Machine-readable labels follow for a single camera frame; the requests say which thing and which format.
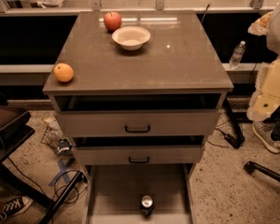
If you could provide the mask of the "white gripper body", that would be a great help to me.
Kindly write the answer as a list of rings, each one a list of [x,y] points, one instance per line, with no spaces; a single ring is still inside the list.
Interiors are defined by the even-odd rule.
[[[255,87],[246,115],[264,121],[280,106],[280,59],[260,65]]]

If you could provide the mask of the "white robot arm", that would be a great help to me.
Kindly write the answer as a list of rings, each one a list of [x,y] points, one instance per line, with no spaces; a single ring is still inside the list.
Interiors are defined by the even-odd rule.
[[[252,121],[264,121],[280,106],[280,2],[273,12],[268,12],[253,22],[248,32],[265,35],[268,50],[277,54],[271,63],[259,67],[255,87],[246,115]]]

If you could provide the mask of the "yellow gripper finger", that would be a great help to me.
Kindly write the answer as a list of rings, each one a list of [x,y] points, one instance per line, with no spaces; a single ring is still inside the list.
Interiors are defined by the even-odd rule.
[[[247,31],[252,35],[266,35],[272,14],[272,12],[268,12],[262,15],[259,19],[257,19],[249,26]]]

